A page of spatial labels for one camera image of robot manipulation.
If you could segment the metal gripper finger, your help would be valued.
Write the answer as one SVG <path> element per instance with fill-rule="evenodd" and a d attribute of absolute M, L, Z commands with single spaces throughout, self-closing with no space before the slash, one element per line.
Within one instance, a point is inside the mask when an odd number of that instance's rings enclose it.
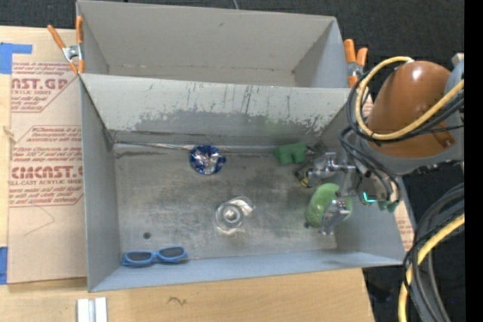
<path fill-rule="evenodd" d="M 319 233 L 332 235 L 334 229 L 352 214 L 352 200 L 349 198 L 337 198 L 332 200 L 321 216 Z"/>
<path fill-rule="evenodd" d="M 306 170 L 306 178 L 309 181 L 327 179 L 339 172 L 346 173 L 346 165 L 337 163 L 337 154 L 335 152 L 326 152 L 310 161 Z"/>

